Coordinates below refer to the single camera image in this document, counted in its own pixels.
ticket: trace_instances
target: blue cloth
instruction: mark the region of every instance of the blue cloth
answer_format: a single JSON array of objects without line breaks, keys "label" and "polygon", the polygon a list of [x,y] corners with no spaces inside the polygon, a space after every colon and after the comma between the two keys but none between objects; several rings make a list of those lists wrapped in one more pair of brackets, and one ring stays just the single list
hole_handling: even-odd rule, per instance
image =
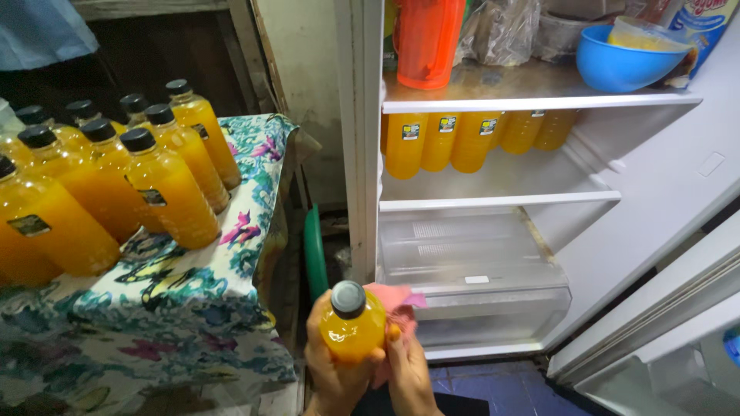
[{"label": "blue cloth", "polygon": [[69,0],[0,1],[0,70],[32,70],[98,49]]}]

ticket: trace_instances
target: wall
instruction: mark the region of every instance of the wall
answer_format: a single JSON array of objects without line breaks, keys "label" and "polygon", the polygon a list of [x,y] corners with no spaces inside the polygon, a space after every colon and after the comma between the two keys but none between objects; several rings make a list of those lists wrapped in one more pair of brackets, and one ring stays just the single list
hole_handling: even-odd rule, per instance
[{"label": "wall", "polygon": [[288,101],[288,116],[323,149],[303,165],[315,203],[346,201],[331,0],[253,0]]}]

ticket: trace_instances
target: hand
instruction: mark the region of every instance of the hand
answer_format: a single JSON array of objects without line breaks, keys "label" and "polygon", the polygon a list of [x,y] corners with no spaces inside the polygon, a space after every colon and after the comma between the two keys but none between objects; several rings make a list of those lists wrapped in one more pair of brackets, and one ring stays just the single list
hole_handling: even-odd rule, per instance
[{"label": "hand", "polygon": [[306,415],[348,416],[365,394],[375,369],[386,359],[386,353],[376,348],[359,364],[341,364],[332,360],[319,331],[319,322],[331,296],[332,291],[327,290],[316,300],[306,323],[309,343],[304,354],[317,388]]},{"label": "hand", "polygon": [[393,410],[397,416],[444,416],[434,401],[424,348],[412,335],[406,351],[400,336],[398,325],[388,328],[386,345],[391,362],[388,387]]}]

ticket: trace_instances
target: green object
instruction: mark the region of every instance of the green object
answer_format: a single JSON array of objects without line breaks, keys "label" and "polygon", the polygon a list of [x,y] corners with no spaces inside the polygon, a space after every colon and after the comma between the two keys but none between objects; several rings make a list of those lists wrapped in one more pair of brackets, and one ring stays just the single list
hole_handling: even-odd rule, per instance
[{"label": "green object", "polygon": [[306,214],[306,222],[303,224],[303,253],[306,256],[306,273],[309,276],[309,291],[313,304],[319,296],[329,290],[326,260],[323,257],[319,206],[316,204]]}]

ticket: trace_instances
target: blue bowl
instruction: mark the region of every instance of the blue bowl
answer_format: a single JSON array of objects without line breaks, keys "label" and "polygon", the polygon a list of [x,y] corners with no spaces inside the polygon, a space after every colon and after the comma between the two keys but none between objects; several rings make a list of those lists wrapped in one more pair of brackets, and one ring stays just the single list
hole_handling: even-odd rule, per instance
[{"label": "blue bowl", "polygon": [[663,78],[688,50],[656,52],[606,43],[613,26],[586,27],[576,52],[576,65],[589,87],[607,93],[629,93]]}]

